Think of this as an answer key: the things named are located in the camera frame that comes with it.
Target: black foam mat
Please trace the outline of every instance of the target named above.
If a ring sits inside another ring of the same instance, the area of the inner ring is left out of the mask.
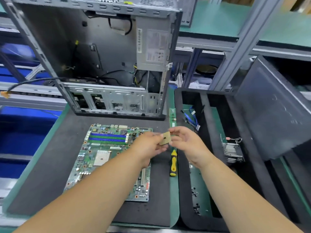
[[[155,132],[166,132],[169,128],[168,118],[165,121],[152,121],[85,117],[69,110],[8,207],[8,213],[31,216],[62,194],[84,137],[94,123],[150,127]],[[124,202],[114,222],[169,227],[169,159],[169,152],[152,159],[149,201]]]

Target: open computer tower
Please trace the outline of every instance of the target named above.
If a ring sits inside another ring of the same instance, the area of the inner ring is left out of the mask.
[[[163,118],[176,0],[0,0],[77,114]]]

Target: hand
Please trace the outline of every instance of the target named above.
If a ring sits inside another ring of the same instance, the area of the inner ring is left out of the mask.
[[[197,168],[203,168],[209,163],[213,154],[195,132],[182,126],[169,128],[169,131],[175,135],[169,144],[183,150],[190,163]]]
[[[168,148],[168,145],[159,145],[160,141],[162,140],[163,134],[144,132],[135,139],[130,149],[128,150],[132,151],[135,156],[140,158],[143,167],[147,167],[151,158],[166,151]]]

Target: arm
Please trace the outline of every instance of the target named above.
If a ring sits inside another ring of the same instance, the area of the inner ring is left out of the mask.
[[[186,127],[174,127],[170,145],[185,152],[200,169],[217,208],[232,233],[301,232],[290,220],[217,159],[200,137]]]
[[[140,135],[130,149],[97,168],[14,233],[106,232],[142,168],[167,149],[157,145],[162,139],[151,132]]]

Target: white cpu socket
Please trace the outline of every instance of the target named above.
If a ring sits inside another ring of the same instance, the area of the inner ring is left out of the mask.
[[[111,151],[108,150],[98,150],[93,166],[102,166],[109,160]]]

